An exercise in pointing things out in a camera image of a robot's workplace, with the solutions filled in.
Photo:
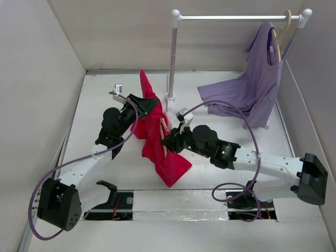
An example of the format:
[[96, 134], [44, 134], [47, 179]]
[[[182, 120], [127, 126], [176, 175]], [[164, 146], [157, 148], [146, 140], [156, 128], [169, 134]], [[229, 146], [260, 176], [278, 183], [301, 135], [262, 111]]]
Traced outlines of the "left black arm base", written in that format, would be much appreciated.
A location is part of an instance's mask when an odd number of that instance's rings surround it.
[[115, 185], [106, 181], [98, 181], [97, 184], [109, 190], [109, 197], [105, 203], [84, 212], [83, 218], [88, 221], [133, 220], [134, 192], [118, 191]]

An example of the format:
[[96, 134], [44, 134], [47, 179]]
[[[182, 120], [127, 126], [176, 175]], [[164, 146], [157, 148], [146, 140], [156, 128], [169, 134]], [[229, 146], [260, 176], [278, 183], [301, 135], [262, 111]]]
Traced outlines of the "pink plastic hanger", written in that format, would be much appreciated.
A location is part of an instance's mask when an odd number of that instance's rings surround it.
[[160, 136], [163, 140], [165, 138], [165, 132], [170, 132], [172, 130], [172, 122], [170, 120], [169, 114], [163, 111], [163, 117], [160, 119]]

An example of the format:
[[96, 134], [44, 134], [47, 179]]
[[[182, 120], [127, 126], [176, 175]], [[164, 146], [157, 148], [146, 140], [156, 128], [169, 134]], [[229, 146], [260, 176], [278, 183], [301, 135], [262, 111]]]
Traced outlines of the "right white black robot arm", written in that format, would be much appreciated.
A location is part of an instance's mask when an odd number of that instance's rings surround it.
[[251, 180], [252, 187], [242, 194], [243, 202], [248, 206], [289, 197], [297, 197], [312, 205], [325, 204], [328, 172], [314, 154], [306, 153], [298, 158], [258, 155], [237, 143], [219, 139], [217, 133], [206, 125], [193, 130], [189, 127], [184, 130], [174, 128], [162, 144], [173, 153], [189, 150], [206, 157], [221, 169], [258, 171], [274, 177], [270, 181]]

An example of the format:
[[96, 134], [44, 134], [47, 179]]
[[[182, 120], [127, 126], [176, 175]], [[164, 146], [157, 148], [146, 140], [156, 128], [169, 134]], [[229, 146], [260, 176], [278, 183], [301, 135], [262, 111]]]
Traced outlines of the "red t shirt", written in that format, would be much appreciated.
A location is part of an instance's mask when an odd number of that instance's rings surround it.
[[166, 186], [172, 187], [192, 167], [192, 164], [179, 154], [170, 152], [161, 143], [160, 119], [163, 117], [163, 111], [162, 104], [159, 102], [149, 115], [139, 119], [131, 129], [138, 139], [145, 140], [142, 156], [155, 165], [158, 176]]

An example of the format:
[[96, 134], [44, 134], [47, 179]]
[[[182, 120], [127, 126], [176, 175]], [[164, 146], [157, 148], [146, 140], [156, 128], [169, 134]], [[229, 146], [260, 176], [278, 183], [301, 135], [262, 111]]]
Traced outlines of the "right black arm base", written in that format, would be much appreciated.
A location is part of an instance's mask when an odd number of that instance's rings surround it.
[[[225, 205], [227, 206], [229, 220], [250, 221], [255, 217], [258, 211], [256, 200], [250, 193], [246, 193]], [[277, 220], [273, 201], [259, 201], [259, 205], [260, 213], [258, 219]]]

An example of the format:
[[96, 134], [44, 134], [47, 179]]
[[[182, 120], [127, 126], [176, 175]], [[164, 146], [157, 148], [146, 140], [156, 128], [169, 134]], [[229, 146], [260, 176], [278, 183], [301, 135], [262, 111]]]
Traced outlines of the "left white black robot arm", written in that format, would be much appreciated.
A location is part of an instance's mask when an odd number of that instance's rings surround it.
[[114, 93], [113, 98], [123, 107], [108, 108], [103, 113], [101, 130], [88, 157], [57, 179], [48, 178], [42, 184], [37, 216], [63, 231], [72, 230], [81, 214], [96, 206], [116, 205], [117, 187], [100, 179], [99, 172], [121, 151], [128, 128], [136, 127], [159, 103], [158, 98], [133, 94], [123, 97]]

